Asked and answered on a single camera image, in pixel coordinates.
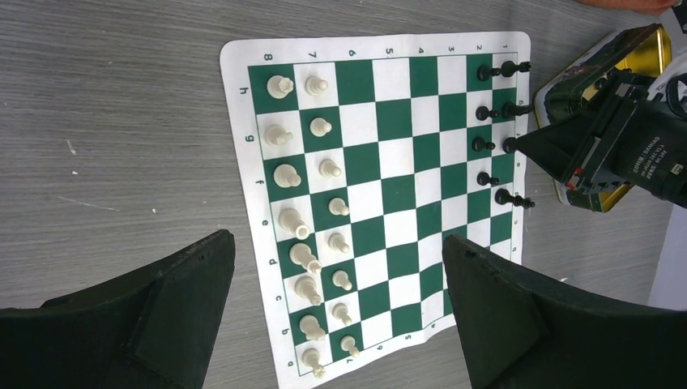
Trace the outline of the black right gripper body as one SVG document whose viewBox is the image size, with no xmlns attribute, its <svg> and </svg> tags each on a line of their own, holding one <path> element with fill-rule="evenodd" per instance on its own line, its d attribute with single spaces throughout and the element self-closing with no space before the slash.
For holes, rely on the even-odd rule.
<svg viewBox="0 0 687 389">
<path fill-rule="evenodd" d="M 580 113 L 591 117 L 588 136 L 561 183 L 587 194 L 635 185 L 686 205 L 686 74 L 672 75 L 657 92 L 653 78 L 612 73 Z"/>
</svg>

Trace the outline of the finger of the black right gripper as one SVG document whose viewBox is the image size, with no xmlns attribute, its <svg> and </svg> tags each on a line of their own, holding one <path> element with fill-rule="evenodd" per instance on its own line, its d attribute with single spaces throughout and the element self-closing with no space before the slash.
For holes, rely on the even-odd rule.
<svg viewBox="0 0 687 389">
<path fill-rule="evenodd" d="M 591 124 L 591 117 L 574 115 L 515 138 L 512 150 L 524 154 L 551 177 L 569 177 Z"/>
</svg>

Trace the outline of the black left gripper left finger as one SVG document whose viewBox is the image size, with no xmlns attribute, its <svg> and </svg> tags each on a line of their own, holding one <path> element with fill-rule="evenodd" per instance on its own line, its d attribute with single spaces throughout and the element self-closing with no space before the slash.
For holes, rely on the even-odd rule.
<svg viewBox="0 0 687 389">
<path fill-rule="evenodd" d="M 2 310 L 2 387 L 200 388 L 235 255 L 221 229 L 37 308 Z"/>
</svg>

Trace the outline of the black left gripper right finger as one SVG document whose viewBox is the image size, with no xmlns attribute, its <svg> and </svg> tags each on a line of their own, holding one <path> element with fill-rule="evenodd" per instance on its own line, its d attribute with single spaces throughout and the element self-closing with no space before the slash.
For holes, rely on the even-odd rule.
<svg viewBox="0 0 687 389">
<path fill-rule="evenodd" d="M 448 293 L 474 388 L 683 388 L 686 314 L 620 301 L 443 242 Z"/>
</svg>

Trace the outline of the black chess knight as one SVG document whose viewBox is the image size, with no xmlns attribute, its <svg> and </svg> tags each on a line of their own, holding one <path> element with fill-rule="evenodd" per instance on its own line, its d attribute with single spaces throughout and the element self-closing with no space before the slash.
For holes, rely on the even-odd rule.
<svg viewBox="0 0 687 389">
<path fill-rule="evenodd" d="M 533 110 L 533 105 L 516 105 L 513 102 L 507 101 L 501 108 L 501 116 L 503 118 L 514 118 L 529 114 Z"/>
</svg>

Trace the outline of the black chess king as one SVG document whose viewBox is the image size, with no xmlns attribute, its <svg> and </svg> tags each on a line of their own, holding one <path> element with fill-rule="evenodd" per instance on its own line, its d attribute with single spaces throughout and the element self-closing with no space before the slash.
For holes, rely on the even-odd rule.
<svg viewBox="0 0 687 389">
<path fill-rule="evenodd" d="M 506 189 L 499 189 L 495 193 L 494 201 L 499 205 L 506 205 L 510 203 L 514 207 L 522 207 L 523 209 L 529 209 L 536 206 L 536 203 L 530 198 L 523 198 L 520 195 L 512 195 Z"/>
</svg>

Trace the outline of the gold metal tin tray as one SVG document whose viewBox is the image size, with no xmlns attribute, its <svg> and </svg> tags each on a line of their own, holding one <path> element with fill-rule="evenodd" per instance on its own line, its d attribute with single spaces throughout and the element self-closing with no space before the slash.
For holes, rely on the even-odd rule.
<svg viewBox="0 0 687 389">
<path fill-rule="evenodd" d="M 685 74 L 665 75 L 670 61 L 661 26 L 631 28 L 539 90 L 539 129 L 525 153 L 553 178 L 561 203 L 605 213 L 633 187 L 685 203 Z"/>
</svg>

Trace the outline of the green white chess mat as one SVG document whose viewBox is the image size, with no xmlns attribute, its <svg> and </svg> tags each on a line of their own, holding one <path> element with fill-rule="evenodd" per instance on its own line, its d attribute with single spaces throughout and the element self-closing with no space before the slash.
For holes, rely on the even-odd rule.
<svg viewBox="0 0 687 389">
<path fill-rule="evenodd" d="M 314 388 L 455 324 L 442 246 L 460 235 L 521 263 L 523 210 L 495 203 L 523 195 L 526 161 L 502 142 L 528 118 L 529 73 L 479 81 L 479 66 L 531 58 L 525 32 L 252 39 L 220 51 L 237 164 L 254 246 L 277 383 Z M 289 77 L 284 99 L 267 93 Z M 305 91 L 316 75 L 329 83 Z M 476 119 L 487 106 L 498 118 Z M 313 136 L 310 122 L 333 126 Z M 293 133 L 282 147 L 265 130 Z M 472 140 L 494 142 L 475 152 Z M 342 169 L 323 177 L 325 159 Z M 273 173 L 292 165 L 298 187 Z M 478 173 L 498 177 L 480 186 Z"/>
</svg>

